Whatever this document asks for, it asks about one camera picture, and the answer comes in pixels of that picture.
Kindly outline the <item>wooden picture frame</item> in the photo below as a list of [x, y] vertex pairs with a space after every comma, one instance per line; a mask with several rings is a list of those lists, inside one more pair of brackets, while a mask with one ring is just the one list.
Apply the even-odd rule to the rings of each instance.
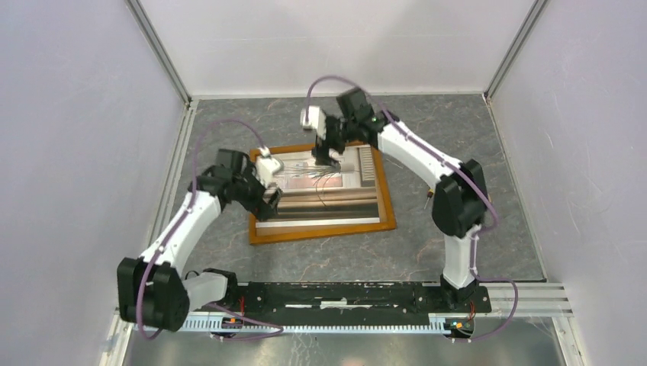
[[381, 153], [351, 143], [331, 152], [339, 166], [317, 165], [311, 144], [272, 147], [284, 166], [276, 179], [282, 190], [276, 217], [249, 219], [249, 242], [262, 245], [394, 230], [397, 222]]

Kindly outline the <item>orange handled screwdriver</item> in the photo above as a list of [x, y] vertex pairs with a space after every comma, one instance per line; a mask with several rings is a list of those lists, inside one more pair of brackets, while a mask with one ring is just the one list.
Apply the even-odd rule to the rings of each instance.
[[434, 191], [432, 189], [427, 191], [426, 200], [425, 200], [425, 203], [424, 203], [424, 206], [423, 206], [424, 210], [426, 210], [426, 208], [428, 207], [433, 195], [434, 195]]

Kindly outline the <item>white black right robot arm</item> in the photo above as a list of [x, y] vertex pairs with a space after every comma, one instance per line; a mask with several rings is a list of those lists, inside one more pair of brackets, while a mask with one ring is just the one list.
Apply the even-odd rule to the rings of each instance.
[[445, 241], [440, 299], [446, 309], [462, 310], [478, 286], [471, 240], [491, 208], [481, 165], [474, 159], [463, 162], [431, 146], [388, 109], [376, 111], [359, 87], [338, 95], [336, 102], [341, 117], [311, 103], [301, 111], [301, 126], [316, 134], [311, 150], [316, 163], [338, 167], [330, 153], [341, 154], [350, 143], [361, 142], [398, 160], [429, 185], [432, 220]]

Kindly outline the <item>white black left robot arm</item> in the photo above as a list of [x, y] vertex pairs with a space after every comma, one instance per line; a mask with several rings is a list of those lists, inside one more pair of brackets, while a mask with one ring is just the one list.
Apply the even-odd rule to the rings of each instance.
[[188, 314], [206, 306], [232, 310], [243, 296], [231, 271], [206, 269], [182, 276], [188, 257], [224, 208], [238, 203], [258, 221], [278, 213], [282, 190], [276, 178], [283, 163], [261, 150], [256, 160], [232, 149], [219, 149], [215, 163], [195, 175], [181, 207], [159, 237], [138, 257], [117, 266], [121, 320], [161, 332], [178, 331]]

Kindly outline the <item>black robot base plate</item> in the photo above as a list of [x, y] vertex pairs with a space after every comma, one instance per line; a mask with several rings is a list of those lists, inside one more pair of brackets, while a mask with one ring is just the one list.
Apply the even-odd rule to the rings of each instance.
[[425, 326], [431, 314], [490, 313], [488, 289], [454, 294], [440, 283], [416, 281], [249, 282], [189, 294], [193, 310], [236, 311], [250, 326]]

